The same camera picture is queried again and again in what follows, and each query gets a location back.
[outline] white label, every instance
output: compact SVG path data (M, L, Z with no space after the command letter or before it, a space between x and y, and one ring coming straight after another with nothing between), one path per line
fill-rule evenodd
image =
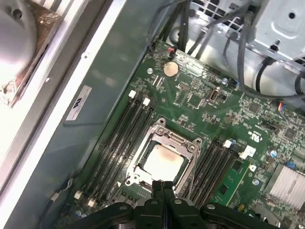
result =
M68 116L67 116L67 121L74 121L78 114L80 113L82 106L84 106L90 92L91 92L91 87L84 86L78 95L76 101L73 104L73 107L71 108Z

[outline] gray cable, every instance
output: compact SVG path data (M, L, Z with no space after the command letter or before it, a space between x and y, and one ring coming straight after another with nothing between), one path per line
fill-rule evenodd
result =
M240 89L249 96L253 96L260 99L293 99L293 98L305 98L305 94L302 95L265 95L260 94L256 91L250 91L246 88L244 83L244 56L246 50L246 43L247 43L247 35L250 33L251 29L251 21L252 21L253 14L252 12L248 11L246 16L244 17L244 26L243 30L240 34L240 40L238 45L238 55L237 55L237 75L240 83Z
M237 17L237 16L240 16L240 15L243 15L245 13L245 11L248 9L249 5L250 5L250 2L251 1L248 1L245 5L243 5L242 7L238 8L237 10L235 11L232 11L226 15L224 15L222 18L220 19L217 19L211 23L209 23L206 28L208 28L209 30L213 29L213 26L217 25L217 24L220 24L220 23L223 23L223 22L226 22L226 21L229 21L229 20L232 20L233 18ZM190 48L190 50L188 51L187 54L191 55L195 49L197 48L197 46L201 43L201 41L203 40L204 38L204 35L205 35L205 32L204 31L201 31L198 38L196 39L194 45Z
M284 114L283 111L280 111L280 114L281 114L281 116L283 117L283 119L284 119L285 121L289 122L290 124L292 124L292 125L294 125L294 126L296 126L296 127L302 127L302 128L304 127L304 124L303 124L303 125L299 125L299 124L296 124L295 122L291 121L291 120Z

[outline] ram slot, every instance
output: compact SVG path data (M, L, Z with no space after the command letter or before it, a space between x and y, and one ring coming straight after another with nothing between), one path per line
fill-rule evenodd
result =
M199 176L201 176L201 172L204 169L207 161L211 160L211 155L213 155L215 152L216 152L215 142L212 142L210 147L207 149L207 152L204 154L203 158L201 159L199 165L197 166L197 168L195 170L194 183L193 183L192 192L195 189L197 183L199 182L198 178L199 178ZM186 198L188 196L189 189L190 189L190 186L188 186L186 188L186 191L185 191L185 193L183 195L183 198Z
M209 158L203 164L200 170L200 176L194 181L194 188L191 193L191 200L195 201L209 183L210 176L215 172L216 166L219 166L221 153L217 149L213 150Z
M112 191L113 186L115 186L116 181L117 181L122 169L124 168L127 160L131 156L134 149L137 148L137 145L139 144L139 139L141 139L142 135L145 134L148 127L150 126L150 120L152 118L153 111L154 111L154 108L150 107L148 109L148 111L146 112L146 116L144 116L144 119L139 121L139 123L141 125L139 125L139 128L134 131L135 135L132 138L132 141L131 141L131 144L130 144L130 147L129 147L127 153L122 156L122 161L121 161L119 167L117 168L117 170L113 172L113 177L110 177L109 179L107 179L107 183L101 187L98 199L106 199L108 194Z
M128 144L130 141L130 138L132 137L132 131L137 125L138 119L142 116L144 109L143 105L139 106L137 112L132 117L131 121L126 125L126 127L122 130L122 136L118 138L118 144L116 147L113 147L111 150L110 155L112 158L110 161L106 164L105 170L100 171L100 175L97 177L95 185L94 185L94 191L92 193L93 196L96 196L96 193L98 190L103 186L105 180L107 179L112 167L117 166L117 163L122 155L122 153L125 151L126 148L128 148Z
M115 124L114 130L112 131L111 135L107 138L106 143L103 145L104 149L100 152L99 158L95 163L94 170L91 172L90 178L86 182L86 186L84 187L84 192L88 193L92 189L94 182L96 181L97 177L100 176L100 173L103 171L105 165L109 162L111 155L109 151L117 144L117 140L122 135L122 130L129 122L129 120L133 117L134 113L137 111L139 107L140 101L130 101L125 107L121 117Z
M220 156L218 165L216 165L215 169L213 170L213 174L207 178L208 183L205 185L205 188L201 190L201 193L199 195L200 198L197 198L197 200L194 201L194 205L196 207L199 208L209 201L209 199L213 195L213 191L215 191L215 188L218 186L229 165L231 164L232 155L227 152L223 152Z
M220 142L211 143L194 175L191 201L196 207L199 208L209 201L233 159L231 151L224 148ZM188 196L189 188L188 186L184 198Z

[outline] mounting hole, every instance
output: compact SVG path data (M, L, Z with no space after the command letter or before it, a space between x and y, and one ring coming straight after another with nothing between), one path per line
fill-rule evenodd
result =
M196 11L195 10L189 10L189 16L190 16L190 18L193 18L193 17L195 17L196 16Z
M269 50L272 52L277 52L279 50L279 48L276 44L273 44L270 46Z
M12 15L15 19L20 19L22 17L22 12L19 9L13 10Z
M289 13L289 14L288 14L288 17L289 17L290 19L294 19L294 18L295 18L295 13L293 13L293 12Z

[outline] black dimm slot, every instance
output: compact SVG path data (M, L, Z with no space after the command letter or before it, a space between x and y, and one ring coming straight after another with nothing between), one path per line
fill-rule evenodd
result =
M109 152L109 150L111 150L110 148L112 148L113 145L117 143L117 139L120 137L120 135L123 134L122 129L125 128L125 125L132 118L134 112L137 111L139 103L140 103L140 101L135 101L131 105L129 104L128 111L124 114L124 116L122 118L120 118L118 120L118 122L117 122L118 125L116 125L116 129L114 131L112 131L111 137L109 137L109 141L107 140L107 142L109 144L105 145L105 148L100 153L101 157L100 157L100 160L98 161L98 166L96 167L97 169L92 174L90 180L88 180L86 188L84 190L85 192L88 192L90 190L90 188L92 188L92 186L96 182L97 177L100 176L102 169L109 162L111 155L109 153L107 154L107 152Z
M199 198L197 198L196 201L194 201L194 204L196 207L200 207L202 204L206 202L210 198L211 191L213 190L214 186L219 183L219 177L221 177L221 174L223 173L224 169L226 168L226 164L229 159L229 154L225 151L219 155L219 161L215 165L215 169L213 169L210 173L210 177L208 177L206 180L208 181L203 189L201 190L201 193L199 195Z
M98 166L96 167L94 173L92 173L91 175L91 179L87 182L87 186L85 191L89 192L90 188L92 188L92 185L94 184L96 177L100 174L101 169L104 167L105 162L108 161L109 158L109 154L107 154L107 152L109 151L109 148L111 148L113 146L113 144L115 144L115 140L120 136L121 134L121 129L123 128L122 125L124 125L126 122L128 122L128 120L132 117L132 114L135 112L136 110L136 106L135 104L132 104L131 106L129 106L129 109L126 113L126 115L123 117L123 120L121 120L117 130L115 132L113 132L113 134L111 134L111 138L109 140L109 144L105 146L105 148L103 149L103 151L100 153L100 160L98 161Z
M225 155L224 160L222 161L222 164L219 166L219 170L215 172L215 175L211 178L211 184L207 185L207 190L202 196L203 198L201 199L200 202L198 202L198 207L201 207L203 204L208 202L213 195L215 189L217 188L219 182L222 180L225 172L227 171L228 167L232 163L232 156L231 155Z
M113 131L111 132L110 136L107 138L107 141L102 145L102 147L103 147L104 149L100 152L100 154L99 154L99 156L98 156L96 162L94 163L94 166L92 167L92 169L91 169L91 171L90 171L90 173L89 173L90 175L89 175L89 177L88 177L88 179L87 179L87 183L85 184L85 191L87 191L87 186L90 186L90 185L91 185L91 182L92 182L93 179L94 179L94 175L93 175L93 174L96 173L95 171L96 171L96 170L98 169L98 167L99 167L99 164L100 164L100 162L101 162L101 160L102 160L102 156L103 156L105 147L108 146L108 145L111 143L113 137L115 136L115 134L117 133L118 129L120 128L120 126L121 126L121 124L122 124L121 120L124 120L124 119L126 118L128 112L129 112L129 110L131 109L132 103L133 103L133 99L131 99L131 100L128 101L128 103L127 103L126 106L124 107L124 110L123 110L123 112L122 112L122 115L121 115L120 119L115 123L115 126L114 126Z
M149 120L152 117L152 113L153 113L154 109L153 108L149 108L149 111L147 112L148 115L145 117L145 120L142 122L143 125L140 126L139 131L136 131L136 136L134 138L134 141L132 143L132 145L129 147L128 152L126 153L126 155L123 158L123 161L120 163L119 168L117 169L115 175L113 176L112 179L109 179L109 181L111 181L110 184L106 184L106 190L105 191L101 191L99 193L99 199L101 198L106 198L108 193L111 191L111 188L115 185L116 180L118 179L120 172L122 171L124 165L126 164L128 158L130 157L131 153L133 152L133 150L136 148L136 145L138 144L137 139L141 139L141 135L143 135L143 133L148 129L150 122Z
M99 190L103 186L103 184L105 182L104 180L109 175L111 168L113 166L117 165L118 159L120 159L120 153L122 153L121 149L125 149L127 147L128 143L129 143L129 139L131 137L130 132L132 132L132 130L134 129L135 125L137 124L137 119L138 119L138 117L141 117L143 111L144 110L143 110L142 106L140 106L138 108L136 114L132 117L131 122L127 126L127 131L125 131L125 130L122 131L123 135L127 136L127 138L125 138L125 137L120 138L119 142L121 142L121 144L119 144L117 146L118 148L113 149L112 155L114 155L116 153L115 158L110 163L110 166L108 166L109 168L107 169L107 173L106 174L101 173L102 176L100 176L99 179L96 179L98 185L94 188L93 195L95 195L97 190Z
M135 110L133 110L132 114L128 117L127 121L125 121L123 127L120 129L118 137L115 139L114 143L108 150L106 151L106 159L103 161L101 165L101 169L99 170L99 174L96 177L94 183L93 183L93 190L91 191L91 196L94 196L96 191L99 189L100 183L103 181L103 178L105 177L105 171L108 170L108 167L112 162L115 160L115 158L118 156L119 151L117 150L118 147L121 147L124 142L124 136L126 133L126 128L130 126L130 123L132 120L134 120L134 117L138 114L139 110L141 110L140 101L136 101L136 106L134 107Z
M203 165L203 168L201 170L201 176L199 176L197 182L195 182L195 190L192 191L191 194L192 201L196 202L196 200L199 198L200 193L202 192L202 189L206 187L206 184L208 183L209 175L211 175L214 172L216 166L218 165L219 156L220 156L219 151L217 149L213 150L210 157Z
M198 182L200 182L200 177L202 177L202 171L204 171L206 169L206 163L208 160L211 160L211 155L213 155L217 148L215 146L216 144L214 142L211 143L211 146L209 146L209 148L207 149L207 152L204 154L203 158L201 159L199 166L197 167L197 169L195 170L195 175L194 175L194 184L193 184L193 188L192 188L192 192L193 190L196 188ZM190 185L187 187L183 198L186 198L188 196L188 192L190 189Z

